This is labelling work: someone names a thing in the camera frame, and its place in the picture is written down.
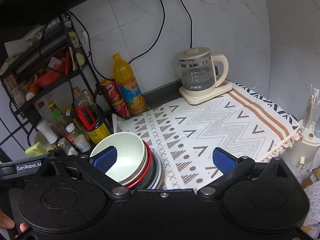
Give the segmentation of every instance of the orange juice bottle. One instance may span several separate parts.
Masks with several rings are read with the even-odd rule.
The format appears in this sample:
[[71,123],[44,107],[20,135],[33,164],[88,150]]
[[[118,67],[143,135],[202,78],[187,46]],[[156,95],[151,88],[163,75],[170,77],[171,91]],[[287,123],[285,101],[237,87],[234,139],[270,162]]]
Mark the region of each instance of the orange juice bottle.
[[141,94],[131,66],[121,59],[119,53],[112,57],[115,61],[113,65],[113,77],[128,104],[131,114],[138,115],[145,112],[147,110],[147,104]]

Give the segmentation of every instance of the human hand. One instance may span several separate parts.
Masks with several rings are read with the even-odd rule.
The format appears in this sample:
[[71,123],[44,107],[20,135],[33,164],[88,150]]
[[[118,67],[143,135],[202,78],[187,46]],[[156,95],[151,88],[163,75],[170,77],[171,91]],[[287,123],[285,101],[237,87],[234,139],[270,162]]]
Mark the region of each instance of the human hand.
[[27,225],[25,223],[20,224],[20,230],[23,233],[24,231],[26,231],[28,229]]
[[14,227],[14,221],[2,211],[0,211],[0,227],[6,229],[12,229]]

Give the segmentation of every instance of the glass kettle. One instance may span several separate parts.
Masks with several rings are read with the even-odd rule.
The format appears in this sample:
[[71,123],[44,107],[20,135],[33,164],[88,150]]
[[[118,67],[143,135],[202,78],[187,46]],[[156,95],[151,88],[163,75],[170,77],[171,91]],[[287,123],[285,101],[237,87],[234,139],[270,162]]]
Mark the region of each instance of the glass kettle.
[[[190,96],[204,96],[214,91],[226,79],[229,63],[223,54],[212,55],[209,48],[193,48],[175,55],[183,88]],[[223,64],[223,73],[217,80],[214,62]]]

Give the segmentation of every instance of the kettle handle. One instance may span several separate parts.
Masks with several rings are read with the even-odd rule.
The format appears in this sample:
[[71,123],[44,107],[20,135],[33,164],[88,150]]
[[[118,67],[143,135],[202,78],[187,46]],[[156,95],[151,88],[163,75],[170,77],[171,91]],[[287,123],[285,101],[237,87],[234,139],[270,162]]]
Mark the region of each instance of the kettle handle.
[[215,61],[221,62],[223,64],[223,73],[222,73],[221,77],[215,83],[215,87],[218,87],[222,84],[223,81],[226,80],[226,77],[227,77],[227,74],[229,71],[229,62],[228,62],[228,59],[226,58],[226,56],[223,54],[212,55],[211,62],[212,62],[214,76],[216,76],[216,70],[214,68]]

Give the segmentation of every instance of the kettle lid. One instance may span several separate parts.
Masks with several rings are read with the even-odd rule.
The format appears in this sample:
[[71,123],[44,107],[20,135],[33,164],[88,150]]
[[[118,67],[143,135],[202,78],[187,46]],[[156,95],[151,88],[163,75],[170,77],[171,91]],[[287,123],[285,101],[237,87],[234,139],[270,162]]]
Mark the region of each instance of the kettle lid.
[[204,57],[204,56],[210,56],[211,51],[209,48],[192,48],[192,49],[186,49],[182,52],[179,52],[174,56],[174,58],[178,61],[188,61],[188,60],[193,60],[199,57]]

